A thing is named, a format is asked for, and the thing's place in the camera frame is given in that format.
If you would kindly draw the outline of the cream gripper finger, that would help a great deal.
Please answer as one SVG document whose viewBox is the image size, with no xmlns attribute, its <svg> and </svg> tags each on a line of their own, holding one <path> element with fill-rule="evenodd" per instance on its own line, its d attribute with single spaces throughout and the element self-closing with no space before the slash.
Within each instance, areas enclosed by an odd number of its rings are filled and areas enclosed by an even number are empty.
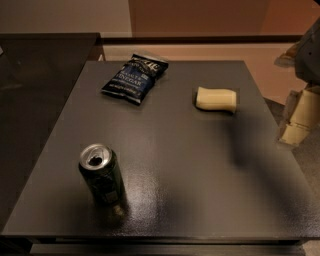
<svg viewBox="0 0 320 256">
<path fill-rule="evenodd" d="M 320 123 L 320 87 L 291 91 L 280 122 L 278 141 L 298 146 Z"/>
</svg>

